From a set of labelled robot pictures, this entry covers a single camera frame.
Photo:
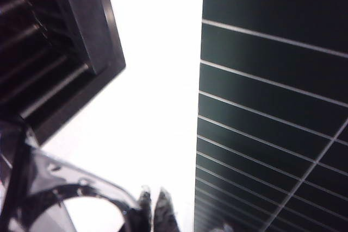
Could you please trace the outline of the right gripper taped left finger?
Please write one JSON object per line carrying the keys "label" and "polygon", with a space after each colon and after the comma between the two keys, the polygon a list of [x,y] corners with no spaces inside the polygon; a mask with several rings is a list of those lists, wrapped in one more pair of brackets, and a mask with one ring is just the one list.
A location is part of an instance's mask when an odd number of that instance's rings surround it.
{"label": "right gripper taped left finger", "polygon": [[138,204],[141,212],[142,231],[151,231],[152,229],[152,200],[151,189],[143,185],[138,198]]}

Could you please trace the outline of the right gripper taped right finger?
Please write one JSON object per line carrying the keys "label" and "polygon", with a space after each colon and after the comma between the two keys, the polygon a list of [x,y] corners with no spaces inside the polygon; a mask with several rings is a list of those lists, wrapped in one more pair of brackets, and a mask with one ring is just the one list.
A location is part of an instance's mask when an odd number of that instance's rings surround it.
{"label": "right gripper taped right finger", "polygon": [[179,232],[179,226],[175,217],[172,198],[163,187],[156,202],[153,216],[154,232]]}

